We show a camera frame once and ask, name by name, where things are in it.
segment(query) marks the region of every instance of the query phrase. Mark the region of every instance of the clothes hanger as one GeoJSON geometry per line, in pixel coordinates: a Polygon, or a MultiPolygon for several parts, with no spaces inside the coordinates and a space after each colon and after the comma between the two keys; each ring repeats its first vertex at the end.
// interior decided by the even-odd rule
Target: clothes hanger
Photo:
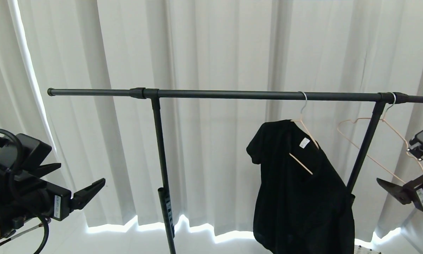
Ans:
{"type": "MultiPolygon", "coordinates": [[[[299,118],[299,120],[292,120],[292,122],[300,122],[302,124],[302,126],[304,127],[304,129],[306,130],[307,134],[310,136],[311,140],[313,141],[313,143],[315,144],[315,146],[317,148],[319,148],[318,143],[315,141],[315,139],[312,137],[312,135],[310,134],[310,132],[308,131],[307,127],[305,126],[304,122],[302,121],[302,112],[304,111],[304,108],[307,106],[307,95],[305,94],[305,92],[300,92],[303,93],[305,96],[305,104],[304,106],[301,108],[301,116],[299,118]]],[[[290,156],[295,159],[295,161],[297,161],[301,166],[303,166],[303,168],[305,168],[305,170],[307,170],[307,172],[310,173],[310,175],[313,175],[313,173],[310,171],[310,169],[308,169],[302,162],[300,162],[293,154],[289,153],[290,156]]]]}
{"type": "MultiPolygon", "coordinates": [[[[409,149],[409,143],[408,141],[400,134],[400,132],[398,130],[395,129],[395,127],[393,127],[386,119],[386,115],[387,115],[387,111],[395,106],[396,102],[397,102],[397,96],[395,95],[395,93],[390,92],[393,95],[393,104],[392,106],[389,106],[387,108],[387,110],[384,113],[384,116],[382,117],[382,119],[380,119],[380,121],[385,122],[385,124],[387,124],[387,126],[392,129],[405,143],[406,148],[409,149]]],[[[341,121],[338,126],[337,126],[337,131],[340,132],[340,134],[345,137],[345,139],[347,139],[353,146],[355,146],[357,149],[360,150],[360,146],[357,146],[352,140],[350,140],[347,136],[345,136],[341,131],[340,131],[340,125],[342,125],[342,123],[344,122],[351,122],[352,124],[356,124],[359,120],[369,120],[371,119],[371,117],[360,117],[358,119],[355,119],[355,121],[352,121],[351,119],[345,120],[345,121],[341,121]]],[[[413,155],[411,155],[408,151],[406,151],[406,154],[415,159],[415,161],[417,162],[417,164],[420,166],[421,170],[423,171],[423,166],[421,165],[421,163],[418,161],[418,159],[416,157],[414,157],[413,155]]],[[[367,154],[367,157],[370,158],[372,161],[374,161],[376,164],[378,164],[382,169],[386,170],[387,172],[389,172],[390,175],[396,177],[398,180],[400,180],[402,183],[406,183],[405,181],[403,181],[401,178],[399,178],[397,175],[395,175],[393,172],[391,172],[390,170],[388,170],[386,167],[384,167],[381,163],[379,163],[376,159],[374,159],[373,157],[371,157],[369,154],[367,154]]]]}

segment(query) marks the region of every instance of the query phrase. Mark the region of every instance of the metal hook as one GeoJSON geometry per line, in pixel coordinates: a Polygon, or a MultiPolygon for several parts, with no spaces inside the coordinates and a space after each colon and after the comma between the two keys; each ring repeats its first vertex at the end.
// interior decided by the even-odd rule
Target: metal hook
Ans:
{"type": "Polygon", "coordinates": [[[303,94],[304,94],[304,97],[305,97],[305,104],[304,104],[304,106],[301,108],[301,115],[302,115],[302,111],[304,111],[304,108],[307,106],[307,102],[308,102],[308,100],[307,100],[307,95],[305,94],[305,92],[300,92],[300,93],[303,93],[303,94]]]}
{"type": "Polygon", "coordinates": [[[386,111],[385,111],[385,113],[384,113],[384,117],[383,117],[382,119],[385,119],[385,115],[387,114],[387,111],[388,111],[391,107],[395,106],[395,104],[397,103],[397,95],[396,95],[395,93],[392,93],[392,92],[389,92],[389,93],[391,93],[391,94],[393,95],[393,104],[392,104],[392,106],[389,106],[389,107],[387,108],[387,110],[386,110],[386,111]]]}

